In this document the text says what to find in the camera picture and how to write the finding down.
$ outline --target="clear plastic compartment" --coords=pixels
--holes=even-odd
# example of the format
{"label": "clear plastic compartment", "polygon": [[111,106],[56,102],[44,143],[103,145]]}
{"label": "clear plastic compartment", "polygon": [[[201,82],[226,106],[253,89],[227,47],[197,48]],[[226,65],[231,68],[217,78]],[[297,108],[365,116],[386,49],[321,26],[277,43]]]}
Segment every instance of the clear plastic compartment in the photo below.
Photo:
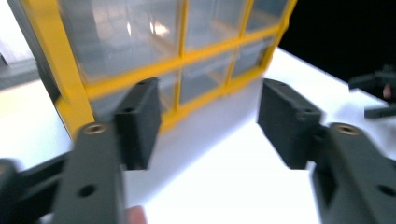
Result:
{"label": "clear plastic compartment", "polygon": [[257,31],[277,24],[289,0],[255,0],[247,22],[247,31]]}
{"label": "clear plastic compartment", "polygon": [[[161,111],[164,113],[171,110],[174,106],[177,76],[176,73],[168,73],[158,77],[158,79],[158,92],[161,103]],[[121,101],[133,87],[134,86],[91,101],[91,108],[95,118],[101,121],[111,121],[113,119],[114,111],[116,111]]]}
{"label": "clear plastic compartment", "polygon": [[262,56],[268,46],[274,42],[273,37],[266,38],[256,43],[245,45],[238,51],[238,56],[233,67],[232,78],[243,75],[246,71],[260,65]]}
{"label": "clear plastic compartment", "polygon": [[232,58],[231,53],[224,53],[183,68],[180,103],[185,104],[223,85]]}
{"label": "clear plastic compartment", "polygon": [[196,49],[237,36],[246,0],[191,0],[187,25],[187,49]]}
{"label": "clear plastic compartment", "polygon": [[177,56],[179,0],[59,0],[80,73],[91,82]]}
{"label": "clear plastic compartment", "polygon": [[176,73],[171,73],[159,77],[158,89],[160,93],[161,111],[163,113],[171,111],[174,108],[176,83]]}

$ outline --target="white wall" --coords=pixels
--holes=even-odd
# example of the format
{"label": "white wall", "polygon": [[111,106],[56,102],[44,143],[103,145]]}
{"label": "white wall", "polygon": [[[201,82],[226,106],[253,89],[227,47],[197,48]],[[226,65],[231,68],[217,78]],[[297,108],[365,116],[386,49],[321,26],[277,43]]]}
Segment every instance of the white wall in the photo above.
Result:
{"label": "white wall", "polygon": [[0,53],[7,63],[33,58],[6,0],[0,1]]}

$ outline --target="plastic drawer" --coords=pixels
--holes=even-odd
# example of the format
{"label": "plastic drawer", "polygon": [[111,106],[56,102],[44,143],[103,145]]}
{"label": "plastic drawer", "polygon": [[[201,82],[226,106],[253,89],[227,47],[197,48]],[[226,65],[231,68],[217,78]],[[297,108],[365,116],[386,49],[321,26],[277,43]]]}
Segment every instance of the plastic drawer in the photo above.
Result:
{"label": "plastic drawer", "polygon": [[163,113],[173,110],[175,106],[176,84],[176,73],[170,73],[159,77],[158,88],[160,93],[161,111]]}
{"label": "plastic drawer", "polygon": [[178,0],[60,0],[60,6],[87,82],[177,55]]}
{"label": "plastic drawer", "polygon": [[255,0],[247,22],[247,31],[257,31],[280,22],[289,0]]}
{"label": "plastic drawer", "polygon": [[[172,110],[175,103],[175,85],[177,76],[176,73],[169,73],[158,77],[158,79],[161,110],[163,113],[165,113]],[[116,93],[110,94],[106,97],[91,101],[91,108],[95,118],[101,121],[111,121],[113,119],[114,111],[119,106],[126,94],[128,94],[130,89],[117,91]]]}
{"label": "plastic drawer", "polygon": [[274,39],[270,37],[240,48],[233,67],[232,78],[239,77],[246,71],[259,66],[267,47],[273,42]]}
{"label": "plastic drawer", "polygon": [[183,68],[180,103],[186,104],[223,85],[232,58],[231,53],[224,53]]}
{"label": "plastic drawer", "polygon": [[187,49],[237,36],[246,0],[192,0],[189,3]]}

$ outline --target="yellow frame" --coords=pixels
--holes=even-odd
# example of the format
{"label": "yellow frame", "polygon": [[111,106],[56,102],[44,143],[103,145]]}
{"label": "yellow frame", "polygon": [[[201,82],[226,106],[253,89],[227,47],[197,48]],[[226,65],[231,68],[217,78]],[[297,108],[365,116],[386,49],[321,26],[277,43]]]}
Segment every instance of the yellow frame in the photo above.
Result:
{"label": "yellow frame", "polygon": [[[111,93],[133,86],[135,83],[149,78],[157,77],[169,71],[177,71],[175,84],[174,108],[163,114],[162,132],[170,129],[190,112],[205,105],[216,98],[228,95],[244,88],[249,82],[262,76],[266,70],[273,52],[278,45],[281,36],[289,25],[289,17],[297,0],[289,0],[280,23],[246,34],[246,26],[254,0],[246,0],[246,10],[241,18],[239,35],[225,41],[212,44],[200,49],[186,51],[184,49],[187,19],[189,17],[189,1],[179,0],[181,7],[181,22],[179,34],[179,52],[176,58],[143,66],[133,71],[127,71],[112,78],[106,78],[94,83],[84,83],[78,72],[76,60],[68,41],[64,25],[59,12],[57,0],[22,0],[25,13],[35,31],[38,41],[46,55],[55,82],[61,93],[61,98],[55,106],[60,114],[69,134],[74,138],[77,130],[86,123],[94,121],[90,100],[95,100]],[[267,48],[262,57],[260,66],[247,71],[243,75],[231,79],[236,53],[227,72],[224,85],[220,85],[213,91],[209,91],[199,98],[185,105],[179,104],[181,88],[181,68],[185,64],[196,63],[222,52],[236,52],[240,46],[275,36],[275,43]]]}

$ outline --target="white table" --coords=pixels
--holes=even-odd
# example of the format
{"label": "white table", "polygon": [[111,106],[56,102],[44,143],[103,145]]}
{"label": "white table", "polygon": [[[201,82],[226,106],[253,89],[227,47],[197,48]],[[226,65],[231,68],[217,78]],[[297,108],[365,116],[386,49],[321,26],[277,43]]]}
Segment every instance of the white table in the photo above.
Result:
{"label": "white table", "polygon": [[[364,120],[383,102],[349,93],[337,78],[278,49],[266,77],[290,84],[325,112],[347,122],[396,158],[395,119]],[[162,134],[148,171],[125,172],[127,206],[145,206],[148,223],[318,223],[310,171],[290,171],[255,123],[261,83],[218,99]],[[21,169],[71,147],[41,82],[0,92],[0,157]]]}

